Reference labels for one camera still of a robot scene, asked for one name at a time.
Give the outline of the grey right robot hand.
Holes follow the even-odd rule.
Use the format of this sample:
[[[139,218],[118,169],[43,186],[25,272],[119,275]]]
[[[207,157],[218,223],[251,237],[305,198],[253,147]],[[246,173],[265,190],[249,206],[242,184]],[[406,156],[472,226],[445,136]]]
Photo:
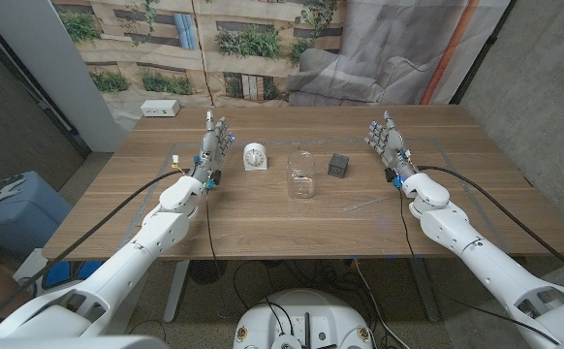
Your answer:
[[[364,141],[381,157],[386,166],[386,179],[399,188],[402,183],[419,170],[411,161],[411,152],[388,111],[384,112],[384,123],[373,120]]]

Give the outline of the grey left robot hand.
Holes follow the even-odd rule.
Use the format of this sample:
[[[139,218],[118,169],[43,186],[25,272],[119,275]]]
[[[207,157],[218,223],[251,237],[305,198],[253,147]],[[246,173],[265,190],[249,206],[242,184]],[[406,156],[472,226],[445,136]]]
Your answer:
[[[213,111],[208,110],[200,153],[195,157],[195,165],[189,176],[197,179],[205,189],[218,185],[225,155],[234,141],[235,136],[229,131],[226,118],[215,121]]]

